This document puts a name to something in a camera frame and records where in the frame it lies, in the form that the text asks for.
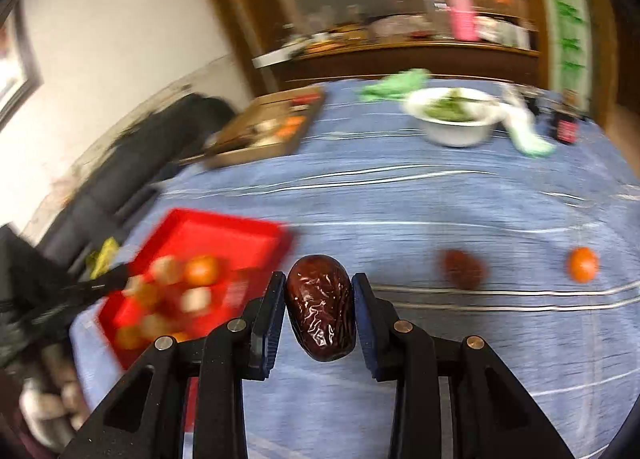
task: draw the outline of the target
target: green cloth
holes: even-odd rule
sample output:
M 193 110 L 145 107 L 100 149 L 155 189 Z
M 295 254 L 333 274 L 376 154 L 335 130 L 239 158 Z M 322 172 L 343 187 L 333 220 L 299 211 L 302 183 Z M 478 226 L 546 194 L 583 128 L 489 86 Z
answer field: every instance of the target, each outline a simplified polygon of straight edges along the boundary
M 507 132 L 515 148 L 529 157 L 548 157 L 556 151 L 556 147 L 536 134 L 530 124 L 510 122 Z
M 360 89 L 360 101 L 402 100 L 409 92 L 422 89 L 429 78 L 431 73 L 426 69 L 410 69 L 392 74 Z

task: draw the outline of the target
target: blue tablecloth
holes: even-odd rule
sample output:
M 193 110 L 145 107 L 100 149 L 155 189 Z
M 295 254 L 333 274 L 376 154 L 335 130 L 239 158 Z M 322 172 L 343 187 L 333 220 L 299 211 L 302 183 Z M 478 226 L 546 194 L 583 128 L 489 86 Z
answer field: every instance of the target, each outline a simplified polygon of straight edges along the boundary
M 425 142 L 400 103 L 358 103 L 363 85 L 326 86 L 324 110 L 295 155 L 216 171 L 195 165 L 166 182 L 120 261 L 176 206 L 284 222 L 296 241 L 283 271 L 303 255 L 332 255 L 432 335 L 484 336 L 574 455 L 597 457 L 640 393 L 638 181 L 592 122 L 546 159 L 519 154 L 500 130 L 475 148 L 443 148 Z M 461 85 L 500 96 L 492 82 L 429 83 Z M 600 256 L 586 285 L 565 272 L 577 245 Z M 437 253 L 449 247 L 487 263 L 482 291 L 443 281 Z M 71 329 L 92 407 L 120 376 L 96 309 Z M 250 457 L 386 457 L 394 386 L 370 378 L 358 348 L 337 362 L 311 360 L 287 319 L 271 378 L 245 382 L 244 402 Z

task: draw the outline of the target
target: red tray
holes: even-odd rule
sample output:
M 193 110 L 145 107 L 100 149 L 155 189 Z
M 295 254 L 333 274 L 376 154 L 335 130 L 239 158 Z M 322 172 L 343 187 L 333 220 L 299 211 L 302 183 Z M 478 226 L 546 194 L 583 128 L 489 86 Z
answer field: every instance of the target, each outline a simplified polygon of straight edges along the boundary
M 201 338 L 241 315 L 246 302 L 263 295 L 271 273 L 280 265 L 291 241 L 290 233 L 274 222 L 176 208 L 167 214 L 130 262 L 129 274 L 146 274 L 150 264 L 164 255 L 173 255 L 180 261 L 204 254 L 217 257 L 222 275 L 211 286 L 214 308 L 209 314 L 183 319 L 182 330 L 191 338 Z M 216 305 L 215 299 L 220 299 L 230 285 L 232 272 L 244 268 L 254 268 L 244 300 L 236 308 Z M 170 304 L 165 309 L 179 316 L 177 307 Z M 123 325 L 135 323 L 143 314 L 136 302 L 120 291 L 111 293 L 98 313 L 102 332 L 123 370 L 129 368 L 143 349 L 125 351 L 114 346 L 115 332 Z

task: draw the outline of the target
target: white bowl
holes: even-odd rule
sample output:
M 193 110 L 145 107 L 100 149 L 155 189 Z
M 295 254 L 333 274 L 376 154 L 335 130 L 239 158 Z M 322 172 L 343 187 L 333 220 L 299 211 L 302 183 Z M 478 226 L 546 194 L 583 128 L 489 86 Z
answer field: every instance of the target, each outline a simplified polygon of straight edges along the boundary
M 404 111 L 420 120 L 422 132 L 430 141 L 456 147 L 473 146 L 486 141 L 495 125 L 504 117 L 499 101 L 481 90 L 464 87 L 457 89 L 460 97 L 478 100 L 463 103 L 465 110 L 475 118 L 474 121 L 442 121 L 424 113 L 431 102 L 447 96 L 452 90 L 450 87 L 415 90 L 404 99 Z

